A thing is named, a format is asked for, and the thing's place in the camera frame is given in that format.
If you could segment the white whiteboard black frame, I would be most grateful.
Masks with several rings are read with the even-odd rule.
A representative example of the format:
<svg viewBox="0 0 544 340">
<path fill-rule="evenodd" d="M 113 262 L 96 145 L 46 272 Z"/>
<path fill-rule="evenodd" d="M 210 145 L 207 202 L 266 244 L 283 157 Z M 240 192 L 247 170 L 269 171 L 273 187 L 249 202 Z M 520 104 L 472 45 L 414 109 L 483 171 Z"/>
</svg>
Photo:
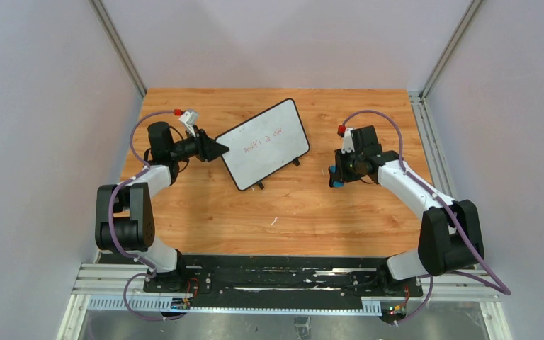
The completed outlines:
<svg viewBox="0 0 544 340">
<path fill-rule="evenodd" d="M 262 180 L 310 151 L 296 102 L 287 98 L 215 138 L 229 151 L 222 160 L 239 191 Z"/>
</svg>

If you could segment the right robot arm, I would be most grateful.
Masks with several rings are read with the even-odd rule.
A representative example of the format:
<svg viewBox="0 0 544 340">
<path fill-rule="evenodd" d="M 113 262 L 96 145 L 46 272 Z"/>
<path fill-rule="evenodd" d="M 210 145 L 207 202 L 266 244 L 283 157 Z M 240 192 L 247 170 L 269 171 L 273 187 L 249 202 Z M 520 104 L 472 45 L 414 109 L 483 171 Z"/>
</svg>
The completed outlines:
<svg viewBox="0 0 544 340">
<path fill-rule="evenodd" d="M 383 151 L 375 128 L 339 126 L 343 139 L 329 168 L 329 186 L 368 177 L 395 194 L 421 221 L 417 248 L 387 258 L 388 278 L 440 276 L 478 264 L 484 256 L 478 211 L 469 200 L 454 200 L 416 174 L 396 151 Z"/>
</svg>

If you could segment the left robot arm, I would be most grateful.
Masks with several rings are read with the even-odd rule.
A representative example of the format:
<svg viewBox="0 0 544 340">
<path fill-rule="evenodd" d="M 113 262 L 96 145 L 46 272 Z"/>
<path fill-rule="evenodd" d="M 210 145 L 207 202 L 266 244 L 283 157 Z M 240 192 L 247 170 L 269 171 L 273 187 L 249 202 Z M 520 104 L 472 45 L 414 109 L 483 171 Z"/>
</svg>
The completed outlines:
<svg viewBox="0 0 544 340">
<path fill-rule="evenodd" d="M 144 264 L 148 278 L 157 275 L 175 281 L 187 279 L 182 254 L 157 238 L 152 208 L 156 194 L 172 186 L 180 164 L 191 158 L 211 162 L 230 149 L 209 137 L 203 129 L 176 141 L 166 122 L 148 126 L 149 149 L 141 159 L 143 169 L 118 184 L 97 190 L 95 241 L 101 251 L 118 253 Z"/>
</svg>

